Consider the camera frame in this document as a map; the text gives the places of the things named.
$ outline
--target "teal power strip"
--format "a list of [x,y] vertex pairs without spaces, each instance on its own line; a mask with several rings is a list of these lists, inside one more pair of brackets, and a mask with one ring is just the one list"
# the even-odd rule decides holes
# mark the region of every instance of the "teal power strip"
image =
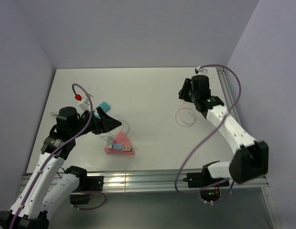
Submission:
[[[110,110],[110,105],[107,102],[102,102],[98,107],[101,107],[101,109],[106,113],[108,110]],[[97,110],[94,110],[94,115],[96,118],[100,118]]]

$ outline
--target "triangular pink object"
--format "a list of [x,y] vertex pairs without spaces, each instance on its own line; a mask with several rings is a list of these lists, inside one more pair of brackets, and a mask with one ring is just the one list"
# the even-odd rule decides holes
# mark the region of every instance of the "triangular pink object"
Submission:
[[124,150],[117,150],[117,149],[110,149],[105,147],[105,152],[107,154],[119,154],[119,155],[134,155],[134,149],[132,145],[130,144],[127,136],[124,132],[120,131],[115,137],[114,137],[114,144],[122,144],[123,146],[129,146],[131,147],[131,151],[124,151]]

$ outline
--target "wall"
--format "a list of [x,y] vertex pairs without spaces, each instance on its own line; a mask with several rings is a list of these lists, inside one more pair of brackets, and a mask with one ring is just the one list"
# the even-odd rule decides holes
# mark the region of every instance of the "wall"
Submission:
[[15,3],[0,0],[0,210],[15,201],[53,74]]
[[242,83],[242,124],[270,146],[267,178],[283,226],[296,229],[296,0],[260,0],[229,66]]
[[56,68],[227,64],[258,0],[15,0]]

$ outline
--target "metal frame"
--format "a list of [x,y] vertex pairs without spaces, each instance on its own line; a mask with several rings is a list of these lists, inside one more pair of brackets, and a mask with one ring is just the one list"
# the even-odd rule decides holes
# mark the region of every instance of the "metal frame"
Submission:
[[[222,68],[217,68],[217,73],[224,92],[228,106],[233,104],[233,97],[229,90],[228,81]],[[233,108],[231,115],[240,123],[236,108]],[[185,169],[178,181],[180,190],[189,190],[188,184],[182,179],[189,172],[200,172],[201,169]],[[136,171],[136,172],[88,172],[88,176],[104,176],[103,192],[105,193],[126,193],[126,192],[157,192],[174,191],[174,180],[177,170],[155,170],[155,171]],[[24,190],[31,174],[22,177],[18,190],[18,196]],[[61,179],[56,176],[49,187],[50,192]],[[270,196],[269,185],[266,177],[259,177],[243,184],[236,184],[233,188],[252,188],[260,187],[264,196],[266,208],[268,210],[270,221],[274,229],[282,229],[282,225]]]

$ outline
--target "white table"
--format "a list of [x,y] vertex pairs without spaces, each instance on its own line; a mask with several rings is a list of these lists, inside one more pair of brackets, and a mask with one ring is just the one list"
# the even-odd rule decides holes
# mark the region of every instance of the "white table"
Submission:
[[[135,150],[133,156],[114,156],[104,152],[105,140],[87,134],[76,140],[64,168],[71,165],[94,171],[144,171],[178,169],[188,153],[213,129],[203,116],[192,108],[197,122],[188,128],[176,123],[175,114],[181,101],[178,92],[185,78],[191,78],[194,68],[116,68],[57,70],[34,144],[27,173],[32,173],[44,139],[55,119],[51,112],[65,106],[78,107],[72,83],[79,83],[94,96],[94,106],[103,101],[110,104],[107,113],[119,115],[130,125],[128,138]],[[208,69],[212,95],[224,102],[222,86],[215,68]],[[182,113],[186,120],[192,119]],[[230,161],[233,153],[221,134],[217,133],[191,158],[185,168],[202,168],[212,161]]]

